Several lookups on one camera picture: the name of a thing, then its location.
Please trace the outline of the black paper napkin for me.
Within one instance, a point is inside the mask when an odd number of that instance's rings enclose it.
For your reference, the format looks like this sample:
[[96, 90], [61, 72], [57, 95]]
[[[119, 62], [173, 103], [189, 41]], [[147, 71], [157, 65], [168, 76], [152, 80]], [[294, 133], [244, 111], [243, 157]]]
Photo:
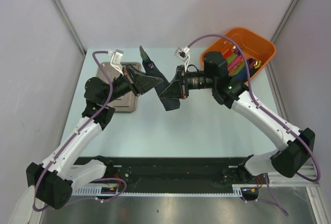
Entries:
[[[157, 95], [159, 96], [160, 93], [166, 89], [169, 86], [169, 81], [166, 79], [166, 77], [163, 75], [162, 72], [156, 67], [153, 61], [151, 62], [143, 62], [143, 67], [145, 69], [145, 72], [148, 76], [152, 77], [159, 77], [162, 78], [163, 82], [158, 84], [155, 87], [155, 91]], [[161, 99], [160, 101], [166, 111], [172, 111], [177, 110], [180, 108], [180, 101], [178, 99]]]

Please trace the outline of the iridescent rainbow fork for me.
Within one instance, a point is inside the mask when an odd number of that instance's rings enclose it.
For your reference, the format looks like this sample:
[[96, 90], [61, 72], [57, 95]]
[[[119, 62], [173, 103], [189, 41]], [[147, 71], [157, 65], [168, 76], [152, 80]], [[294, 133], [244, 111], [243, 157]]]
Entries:
[[140, 56], [142, 58], [142, 64], [144, 68], [152, 69], [154, 68], [153, 61], [149, 58], [148, 54], [145, 52], [144, 48], [142, 46], [139, 46]]

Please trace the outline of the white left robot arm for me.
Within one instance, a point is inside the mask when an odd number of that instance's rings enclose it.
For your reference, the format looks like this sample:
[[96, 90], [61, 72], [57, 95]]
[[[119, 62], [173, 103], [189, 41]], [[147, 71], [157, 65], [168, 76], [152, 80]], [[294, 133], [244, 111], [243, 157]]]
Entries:
[[111, 101], [130, 92], [143, 95], [162, 82], [162, 78], [148, 76], [131, 65], [124, 67], [122, 74], [114, 80], [109, 76], [105, 80], [88, 79], [84, 94], [86, 107], [70, 136], [40, 164], [31, 163], [26, 169], [28, 185], [35, 187], [35, 197], [58, 210], [76, 189], [97, 180], [111, 181], [114, 169], [105, 158], [96, 157], [78, 169], [71, 167], [111, 121], [115, 113], [108, 105]]

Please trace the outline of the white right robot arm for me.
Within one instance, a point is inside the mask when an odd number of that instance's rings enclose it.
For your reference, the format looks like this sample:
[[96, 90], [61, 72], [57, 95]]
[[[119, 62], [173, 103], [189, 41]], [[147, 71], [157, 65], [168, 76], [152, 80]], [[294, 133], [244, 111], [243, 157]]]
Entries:
[[212, 90], [213, 98], [245, 117], [259, 128], [274, 144], [275, 151], [248, 156], [239, 167], [239, 179], [251, 183], [262, 173], [278, 172], [292, 178], [311, 157], [315, 134], [310, 128], [300, 129], [277, 116], [250, 94], [249, 87], [229, 75], [228, 62], [221, 52], [204, 54], [204, 69], [185, 71], [177, 66], [176, 74], [161, 99], [186, 99], [190, 90]]

